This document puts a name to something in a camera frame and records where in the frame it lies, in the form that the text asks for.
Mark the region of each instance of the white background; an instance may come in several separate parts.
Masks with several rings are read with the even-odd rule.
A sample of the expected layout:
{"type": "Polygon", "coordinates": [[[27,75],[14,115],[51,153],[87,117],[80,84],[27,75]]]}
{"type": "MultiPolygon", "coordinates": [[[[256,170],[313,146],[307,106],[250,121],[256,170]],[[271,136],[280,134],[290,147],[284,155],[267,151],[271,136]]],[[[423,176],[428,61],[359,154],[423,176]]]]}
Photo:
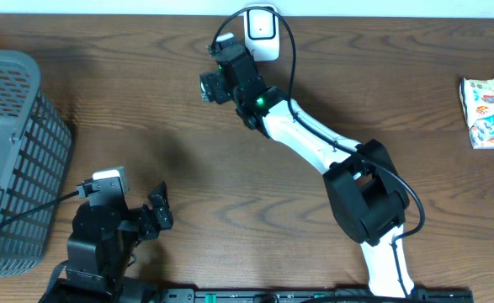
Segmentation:
{"type": "MultiPolygon", "coordinates": [[[[234,0],[0,0],[0,13],[139,13],[228,15],[234,0]]],[[[494,18],[494,0],[273,0],[288,16],[494,18]]]]}

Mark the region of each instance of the colorful snack package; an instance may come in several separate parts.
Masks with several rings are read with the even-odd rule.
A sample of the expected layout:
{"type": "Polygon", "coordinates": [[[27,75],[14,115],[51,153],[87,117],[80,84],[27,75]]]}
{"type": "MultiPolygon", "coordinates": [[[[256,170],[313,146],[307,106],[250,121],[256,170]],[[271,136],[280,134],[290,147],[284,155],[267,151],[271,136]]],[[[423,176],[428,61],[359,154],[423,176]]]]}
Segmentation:
{"type": "Polygon", "coordinates": [[[462,79],[459,98],[473,148],[494,149],[494,79],[462,79]]]}

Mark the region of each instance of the green component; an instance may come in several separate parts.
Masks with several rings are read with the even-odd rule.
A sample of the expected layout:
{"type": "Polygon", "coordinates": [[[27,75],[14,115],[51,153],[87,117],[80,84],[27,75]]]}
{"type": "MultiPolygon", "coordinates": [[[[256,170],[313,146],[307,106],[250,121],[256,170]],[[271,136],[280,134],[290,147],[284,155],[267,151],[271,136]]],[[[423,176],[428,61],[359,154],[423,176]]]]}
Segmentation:
{"type": "Polygon", "coordinates": [[[216,295],[213,294],[205,295],[205,303],[216,303],[216,295]]]}

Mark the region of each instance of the wooden surface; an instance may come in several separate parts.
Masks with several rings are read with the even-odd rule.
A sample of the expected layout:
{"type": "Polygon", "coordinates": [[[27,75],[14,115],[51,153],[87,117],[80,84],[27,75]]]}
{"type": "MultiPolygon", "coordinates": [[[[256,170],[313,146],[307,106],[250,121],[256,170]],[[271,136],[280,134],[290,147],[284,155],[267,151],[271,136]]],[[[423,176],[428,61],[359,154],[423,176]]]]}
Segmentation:
{"type": "MultiPolygon", "coordinates": [[[[198,75],[222,17],[0,15],[0,49],[25,51],[76,131],[66,191],[123,165],[129,205],[161,180],[171,231],[135,251],[127,274],[200,288],[366,284],[359,245],[332,217],[321,177],[293,151],[247,130],[233,104],[203,104],[198,75]]],[[[335,131],[388,148],[422,197],[427,223],[406,239],[411,277],[494,301],[494,151],[474,151],[457,85],[494,77],[494,20],[290,18],[294,97],[335,131]]],[[[242,21],[231,29],[241,33],[242,21]]],[[[261,64],[286,87],[290,48],[261,64]]],[[[58,211],[45,260],[0,279],[0,301],[35,302],[66,259],[82,201],[58,211]]],[[[417,210],[406,212],[407,227],[417,210]]]]}

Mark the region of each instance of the plastic basket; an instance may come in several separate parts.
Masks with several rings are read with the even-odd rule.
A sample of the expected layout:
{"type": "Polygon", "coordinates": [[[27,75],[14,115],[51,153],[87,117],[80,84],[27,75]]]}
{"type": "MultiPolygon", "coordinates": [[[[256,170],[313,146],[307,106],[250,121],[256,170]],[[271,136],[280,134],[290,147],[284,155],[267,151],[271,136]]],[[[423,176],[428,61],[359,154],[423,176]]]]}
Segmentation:
{"type": "MultiPolygon", "coordinates": [[[[58,196],[71,146],[71,133],[40,92],[35,61],[0,50],[0,222],[58,196]]],[[[55,211],[42,210],[0,231],[0,277],[39,263],[55,211]]]]}

